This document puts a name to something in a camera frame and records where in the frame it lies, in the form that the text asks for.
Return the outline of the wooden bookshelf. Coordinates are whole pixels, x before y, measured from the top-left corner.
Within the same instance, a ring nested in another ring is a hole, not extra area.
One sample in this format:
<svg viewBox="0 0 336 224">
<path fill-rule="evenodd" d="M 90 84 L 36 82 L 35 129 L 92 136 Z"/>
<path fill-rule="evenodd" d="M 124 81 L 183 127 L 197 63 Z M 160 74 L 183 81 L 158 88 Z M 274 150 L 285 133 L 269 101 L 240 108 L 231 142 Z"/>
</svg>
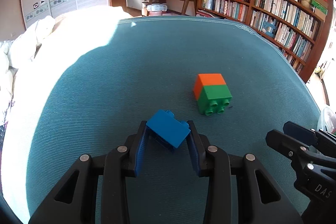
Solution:
<svg viewBox="0 0 336 224">
<path fill-rule="evenodd" d="M 295 0 L 198 0 L 197 12 L 243 23 L 274 44 L 304 82 L 317 66 L 333 20 Z"/>
</svg>

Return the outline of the blue building brick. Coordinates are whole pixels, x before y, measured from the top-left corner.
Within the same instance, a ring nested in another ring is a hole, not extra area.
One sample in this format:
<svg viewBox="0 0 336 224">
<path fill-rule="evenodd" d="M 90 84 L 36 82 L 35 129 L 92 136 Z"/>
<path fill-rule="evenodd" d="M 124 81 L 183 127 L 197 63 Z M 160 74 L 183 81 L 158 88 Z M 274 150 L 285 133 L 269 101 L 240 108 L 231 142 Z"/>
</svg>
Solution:
<svg viewBox="0 0 336 224">
<path fill-rule="evenodd" d="M 189 124 L 175 119 L 170 110 L 158 110 L 147 122 L 154 139 L 167 149 L 176 150 L 190 133 Z"/>
</svg>

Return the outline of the clear plastic bin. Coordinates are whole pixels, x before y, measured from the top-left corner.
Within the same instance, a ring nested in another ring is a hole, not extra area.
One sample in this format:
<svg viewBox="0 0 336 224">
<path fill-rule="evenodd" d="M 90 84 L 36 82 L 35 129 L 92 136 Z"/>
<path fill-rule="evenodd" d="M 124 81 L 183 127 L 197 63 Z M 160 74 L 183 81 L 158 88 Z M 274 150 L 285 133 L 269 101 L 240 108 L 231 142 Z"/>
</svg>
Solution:
<svg viewBox="0 0 336 224">
<path fill-rule="evenodd" d="M 317 123 L 317 130 L 323 130 L 324 132 L 335 135 L 336 115 L 335 110 L 330 106 L 325 106 L 325 108 L 321 111 L 321 115 L 319 116 Z"/>
</svg>

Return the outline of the orange and green brick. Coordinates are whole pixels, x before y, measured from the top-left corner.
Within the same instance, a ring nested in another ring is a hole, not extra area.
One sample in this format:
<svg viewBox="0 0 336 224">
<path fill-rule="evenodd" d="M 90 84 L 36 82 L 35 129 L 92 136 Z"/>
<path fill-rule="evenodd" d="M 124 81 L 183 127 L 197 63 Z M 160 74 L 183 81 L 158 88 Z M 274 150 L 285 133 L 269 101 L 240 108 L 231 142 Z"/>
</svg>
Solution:
<svg viewBox="0 0 336 224">
<path fill-rule="evenodd" d="M 222 114 L 232 100 L 232 94 L 220 73 L 197 75 L 194 96 L 202 115 Z"/>
</svg>

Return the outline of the white bedding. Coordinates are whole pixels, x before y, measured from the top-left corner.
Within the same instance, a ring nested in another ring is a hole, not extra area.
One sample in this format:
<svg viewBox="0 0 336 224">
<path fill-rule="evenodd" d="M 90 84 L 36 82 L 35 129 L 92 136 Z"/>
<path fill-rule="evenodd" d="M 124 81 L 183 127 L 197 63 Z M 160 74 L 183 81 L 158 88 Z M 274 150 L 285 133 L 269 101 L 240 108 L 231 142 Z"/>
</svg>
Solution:
<svg viewBox="0 0 336 224">
<path fill-rule="evenodd" d="M 59 65 L 66 56 L 92 46 L 99 35 L 110 31 L 118 21 L 131 18 L 122 7 L 96 6 L 46 16 L 33 23 L 15 40 L 1 42 L 1 124 L 25 88 L 29 71 L 41 74 L 51 60 Z"/>
</svg>

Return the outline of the teal table cloth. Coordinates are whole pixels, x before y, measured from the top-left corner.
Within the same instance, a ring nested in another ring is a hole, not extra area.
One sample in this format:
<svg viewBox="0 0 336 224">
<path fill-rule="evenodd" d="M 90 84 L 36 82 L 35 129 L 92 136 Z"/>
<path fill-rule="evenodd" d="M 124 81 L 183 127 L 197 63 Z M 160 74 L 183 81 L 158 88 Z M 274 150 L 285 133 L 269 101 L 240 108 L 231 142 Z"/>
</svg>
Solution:
<svg viewBox="0 0 336 224">
<path fill-rule="evenodd" d="M 109 152 L 160 109 L 192 120 L 230 154 L 254 154 L 295 208 L 306 209 L 289 160 L 265 136 L 287 121 L 315 127 L 319 109 L 283 55 L 250 28 L 228 20 L 136 18 L 42 69 L 51 87 L 27 162 L 30 213 L 80 155 Z M 199 112 L 193 89 L 201 73 L 224 77 L 232 94 L 224 113 Z"/>
</svg>

